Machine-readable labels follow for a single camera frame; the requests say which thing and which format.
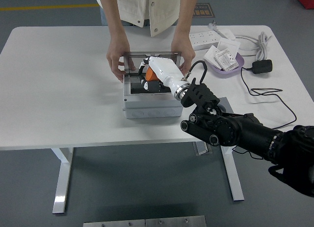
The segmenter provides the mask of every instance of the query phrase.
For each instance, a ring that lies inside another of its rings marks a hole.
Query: white power strip
[[[209,49],[212,45],[217,47],[221,36],[213,31],[203,31],[189,35],[193,50]]]

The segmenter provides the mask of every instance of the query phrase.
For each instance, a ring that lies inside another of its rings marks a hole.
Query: gray electrical box
[[[170,58],[179,67],[181,53],[175,52],[128,52],[124,55],[126,75],[123,81],[123,112],[126,118],[181,116],[183,106],[174,98],[170,88],[150,93],[141,83],[148,66],[139,75],[141,62],[150,57]]]

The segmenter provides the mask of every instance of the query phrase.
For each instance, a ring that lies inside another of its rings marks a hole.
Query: human hand
[[[124,63],[120,62],[119,59],[123,56],[125,52],[129,51],[130,44],[125,33],[111,37],[106,58],[108,60],[112,73],[121,82],[123,82],[123,75],[125,75],[126,72],[118,68],[118,66],[124,66]]]
[[[182,74],[185,75],[190,70],[192,66],[192,60],[195,58],[195,52],[187,32],[175,32],[171,43],[171,51],[181,52],[184,63],[179,67],[179,69],[181,70]]]

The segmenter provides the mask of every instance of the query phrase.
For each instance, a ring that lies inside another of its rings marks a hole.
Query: black wire
[[[250,151],[245,151],[245,152],[239,152],[239,151],[236,151],[235,150],[235,148],[236,148],[237,146],[235,146],[233,149],[232,149],[232,151],[234,151],[234,152],[236,152],[236,153],[238,153],[238,154],[244,154],[244,153],[249,153],[250,154],[250,156],[251,156],[251,158],[253,158],[253,159],[255,159],[255,160],[264,160],[264,158],[263,157],[253,157],[252,156],[252,153],[250,152]]]
[[[244,78],[243,78],[243,74],[242,74],[243,69],[247,70],[244,67],[241,68],[241,78],[242,78],[242,81],[245,84],[245,86],[246,86],[246,88],[247,88],[247,90],[248,90],[250,95],[252,95],[252,96],[270,96],[270,95],[274,95],[274,96],[278,97],[279,100],[285,105],[285,107],[288,108],[289,111],[293,114],[293,116],[294,116],[294,120],[293,121],[291,121],[289,123],[286,123],[284,125],[275,127],[273,129],[282,128],[284,126],[292,124],[293,122],[295,122],[297,120],[296,114],[293,112],[293,110],[281,99],[281,97],[278,94],[276,94],[276,92],[282,92],[283,91],[282,89],[279,89],[279,88],[252,88],[252,89],[249,89],[249,86],[247,86],[247,84],[246,84],[246,82],[244,81]],[[257,92],[257,90],[268,90],[268,91],[264,92],[264,93],[259,93],[259,92]]]
[[[202,63],[203,64],[203,68],[204,68],[204,72],[203,72],[203,75],[202,75],[201,80],[200,80],[200,84],[201,84],[203,82],[204,78],[205,78],[206,73],[207,73],[207,65],[206,65],[206,63],[204,61],[202,61],[202,60],[196,61],[191,66],[189,72],[191,72],[193,70],[193,68],[195,67],[195,65],[198,64],[198,63]]]

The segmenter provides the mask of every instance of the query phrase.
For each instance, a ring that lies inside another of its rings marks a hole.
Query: beige jacket
[[[117,0],[120,18],[143,27],[146,0]],[[148,0],[151,36],[155,36],[173,25],[179,17],[180,0]]]

